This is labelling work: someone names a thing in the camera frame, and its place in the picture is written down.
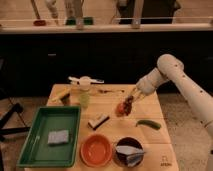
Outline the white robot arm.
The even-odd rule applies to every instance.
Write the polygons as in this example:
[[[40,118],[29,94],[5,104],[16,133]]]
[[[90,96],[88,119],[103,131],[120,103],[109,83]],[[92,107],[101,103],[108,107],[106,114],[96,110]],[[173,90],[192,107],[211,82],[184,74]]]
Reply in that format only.
[[[157,66],[138,80],[130,94],[148,96],[168,81],[174,83],[211,137],[206,171],[213,171],[213,97],[184,72],[179,59],[171,54],[161,55]]]

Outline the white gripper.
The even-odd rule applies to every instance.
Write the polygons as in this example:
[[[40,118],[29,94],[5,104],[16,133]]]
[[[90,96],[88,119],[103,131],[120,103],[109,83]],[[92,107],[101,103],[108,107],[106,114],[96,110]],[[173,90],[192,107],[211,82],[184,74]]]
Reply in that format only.
[[[159,86],[167,82],[167,78],[157,69],[154,68],[147,75],[143,76],[136,83],[130,93],[127,95],[127,98],[132,97],[133,103],[140,101],[157,90]]]

